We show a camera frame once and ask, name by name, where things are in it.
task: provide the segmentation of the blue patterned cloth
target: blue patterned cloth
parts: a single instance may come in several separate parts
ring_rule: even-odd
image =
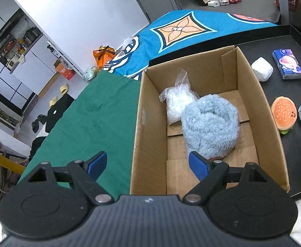
[[[139,32],[103,70],[140,80],[151,59],[224,35],[272,26],[276,24],[236,14],[172,11]]]

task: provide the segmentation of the blue and pink tissue pack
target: blue and pink tissue pack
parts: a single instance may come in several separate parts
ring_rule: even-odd
[[[279,68],[282,79],[300,79],[301,67],[290,49],[277,49],[273,51],[273,58]]]

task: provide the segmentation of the yellow bar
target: yellow bar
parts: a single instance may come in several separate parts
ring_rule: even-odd
[[[24,166],[17,164],[15,162],[10,161],[4,156],[0,155],[0,166],[7,168],[15,173],[22,174],[25,170]]]

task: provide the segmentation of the green tablecloth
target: green tablecloth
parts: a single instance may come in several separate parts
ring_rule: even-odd
[[[22,177],[42,161],[65,166],[103,150],[108,163],[97,182],[115,199],[128,194],[139,90],[140,81],[101,71],[56,123]]]

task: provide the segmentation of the orange paper bag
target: orange paper bag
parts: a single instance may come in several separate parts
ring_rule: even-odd
[[[115,56],[115,50],[108,46],[101,46],[99,50],[93,51],[93,56],[97,62],[98,68],[102,69],[108,61],[112,60]]]

